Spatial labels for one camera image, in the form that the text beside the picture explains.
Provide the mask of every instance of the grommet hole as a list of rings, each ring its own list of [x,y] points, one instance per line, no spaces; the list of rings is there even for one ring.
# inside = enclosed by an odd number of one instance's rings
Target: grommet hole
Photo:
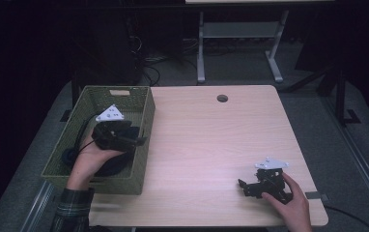
[[[227,102],[229,100],[229,98],[225,95],[219,95],[219,96],[217,96],[217,100],[219,102]]]

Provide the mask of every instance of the person's right hand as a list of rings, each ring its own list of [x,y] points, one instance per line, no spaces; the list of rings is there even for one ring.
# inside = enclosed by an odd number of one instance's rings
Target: person's right hand
[[[284,180],[290,187],[293,199],[284,205],[270,194],[263,192],[264,199],[283,217],[287,228],[291,232],[311,232],[309,203],[301,188],[289,175],[283,172]]]

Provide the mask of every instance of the dark background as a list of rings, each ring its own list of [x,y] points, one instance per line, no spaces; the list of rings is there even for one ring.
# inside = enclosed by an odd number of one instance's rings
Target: dark background
[[[46,0],[0,1],[0,197],[66,83],[77,82],[77,94],[85,84],[134,85],[140,78],[138,57],[128,49],[118,50],[129,42],[107,33],[115,25],[126,30],[123,15],[70,16],[55,6]],[[197,33],[188,25],[198,20],[195,13],[180,15],[142,12],[134,33],[143,36],[146,45],[180,56],[180,39]],[[171,30],[160,31],[166,26]],[[315,72],[338,57],[339,70],[369,105],[369,1],[333,11],[291,11],[283,40],[304,42],[301,70]],[[103,51],[109,47],[118,50],[116,56]],[[109,70],[108,62],[125,68]]]

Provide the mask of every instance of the person's left hand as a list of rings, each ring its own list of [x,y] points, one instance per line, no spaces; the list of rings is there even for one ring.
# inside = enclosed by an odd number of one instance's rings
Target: person's left hand
[[[92,142],[92,132],[83,141],[78,158],[73,166],[70,178],[68,179],[67,189],[87,190],[89,182],[95,173],[109,159],[117,157],[124,152],[113,150],[101,150],[95,142]]]

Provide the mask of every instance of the hand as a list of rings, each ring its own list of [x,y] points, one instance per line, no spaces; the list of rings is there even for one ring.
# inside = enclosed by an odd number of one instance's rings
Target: hand
[[[91,134],[86,136],[81,145],[82,151],[80,151],[75,165],[73,166],[70,178],[68,179],[67,189],[87,190],[89,182],[103,164],[109,159],[124,153],[113,150],[101,150],[97,144],[93,142]]]
[[[287,228],[291,232],[312,231],[307,198],[296,181],[284,172],[282,175],[287,185],[290,187],[293,200],[284,205],[266,192],[263,192],[263,198],[269,201],[272,207],[283,217]]]

